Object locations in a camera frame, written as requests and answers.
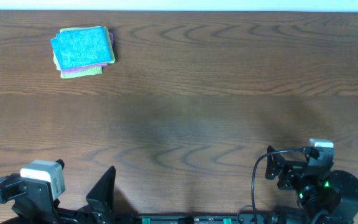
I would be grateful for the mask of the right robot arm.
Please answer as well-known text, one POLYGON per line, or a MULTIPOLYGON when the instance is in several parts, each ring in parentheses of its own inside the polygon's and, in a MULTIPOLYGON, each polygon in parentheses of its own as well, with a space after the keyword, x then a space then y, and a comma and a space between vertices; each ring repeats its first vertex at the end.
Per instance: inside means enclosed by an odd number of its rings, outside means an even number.
POLYGON ((268 223, 353 223, 358 213, 358 178, 332 170, 332 147, 300 149, 304 161, 288 161, 272 146, 267 148, 265 178, 278 177, 280 190, 294 190, 298 208, 277 206, 268 223))

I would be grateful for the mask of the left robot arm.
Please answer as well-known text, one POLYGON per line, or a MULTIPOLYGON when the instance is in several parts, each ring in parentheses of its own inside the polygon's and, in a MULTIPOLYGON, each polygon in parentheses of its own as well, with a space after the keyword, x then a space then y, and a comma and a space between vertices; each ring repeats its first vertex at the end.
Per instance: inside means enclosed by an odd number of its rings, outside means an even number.
POLYGON ((84 211, 60 208, 50 182, 19 174, 0 183, 0 203, 13 200, 12 210, 24 223, 114 223, 115 176, 116 169, 111 166, 87 194, 84 211))

